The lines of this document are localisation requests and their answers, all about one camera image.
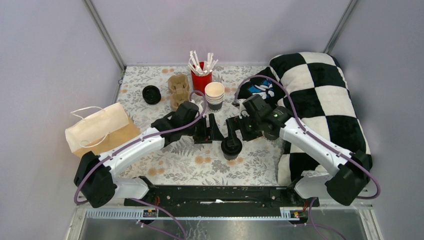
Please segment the brown paper takeout bag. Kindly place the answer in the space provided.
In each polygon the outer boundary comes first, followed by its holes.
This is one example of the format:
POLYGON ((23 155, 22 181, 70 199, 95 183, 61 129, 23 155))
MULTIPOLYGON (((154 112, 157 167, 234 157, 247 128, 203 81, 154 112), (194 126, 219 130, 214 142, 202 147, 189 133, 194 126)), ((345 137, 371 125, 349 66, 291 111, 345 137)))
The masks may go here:
POLYGON ((141 134, 119 102, 105 108, 84 107, 70 114, 80 118, 65 129, 70 151, 77 157, 90 151, 94 154, 110 151, 141 134))

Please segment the black paper coffee cup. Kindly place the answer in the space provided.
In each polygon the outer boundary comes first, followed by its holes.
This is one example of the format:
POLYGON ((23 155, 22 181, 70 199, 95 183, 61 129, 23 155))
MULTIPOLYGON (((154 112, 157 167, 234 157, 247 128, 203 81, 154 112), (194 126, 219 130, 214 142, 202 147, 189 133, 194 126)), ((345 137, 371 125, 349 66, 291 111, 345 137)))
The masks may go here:
POLYGON ((238 155, 240 154, 240 151, 222 151, 223 152, 223 156, 227 161, 232 161, 234 159, 236 159, 238 157, 238 155))
POLYGON ((279 134, 275 132, 264 132, 263 135, 267 141, 275 141, 279 138, 279 134))

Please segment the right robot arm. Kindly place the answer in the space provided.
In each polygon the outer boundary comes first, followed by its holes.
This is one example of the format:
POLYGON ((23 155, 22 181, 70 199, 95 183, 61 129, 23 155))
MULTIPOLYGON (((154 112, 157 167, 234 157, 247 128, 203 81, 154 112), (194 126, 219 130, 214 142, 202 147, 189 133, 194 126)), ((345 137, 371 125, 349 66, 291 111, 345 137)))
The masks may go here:
POLYGON ((221 150, 227 160, 238 156, 242 142, 259 137, 281 139, 285 149, 276 176, 278 185, 289 189, 286 198, 291 205, 318 197, 349 206, 360 198, 371 179, 373 163, 368 154, 330 142, 307 127, 292 110, 271 106, 258 95, 246 99, 242 106, 238 116, 225 121, 228 136, 221 150))

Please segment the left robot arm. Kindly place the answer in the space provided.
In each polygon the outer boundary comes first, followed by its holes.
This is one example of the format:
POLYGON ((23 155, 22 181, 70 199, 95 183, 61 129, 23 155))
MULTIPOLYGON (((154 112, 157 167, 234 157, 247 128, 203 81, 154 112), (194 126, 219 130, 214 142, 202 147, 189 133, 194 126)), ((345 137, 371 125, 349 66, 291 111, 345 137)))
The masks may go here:
POLYGON ((223 141, 214 114, 207 117, 199 107, 189 101, 181 104, 177 110, 155 120, 149 128, 111 150, 95 154, 85 153, 80 160, 74 177, 77 191, 93 208, 100 208, 112 199, 137 199, 148 206, 155 200, 152 184, 145 177, 122 178, 119 175, 141 158, 159 151, 182 136, 192 137, 195 144, 209 144, 223 141))

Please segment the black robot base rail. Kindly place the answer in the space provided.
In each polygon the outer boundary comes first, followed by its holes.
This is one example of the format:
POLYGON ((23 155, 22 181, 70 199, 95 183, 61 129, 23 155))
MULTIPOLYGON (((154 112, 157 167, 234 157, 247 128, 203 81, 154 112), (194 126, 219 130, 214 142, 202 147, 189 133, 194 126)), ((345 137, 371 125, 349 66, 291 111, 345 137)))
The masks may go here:
POLYGON ((126 207, 144 203, 161 207, 174 217, 282 218, 283 210, 305 212, 318 200, 301 198, 291 188, 277 186, 194 186, 157 185, 136 202, 124 200, 126 207))

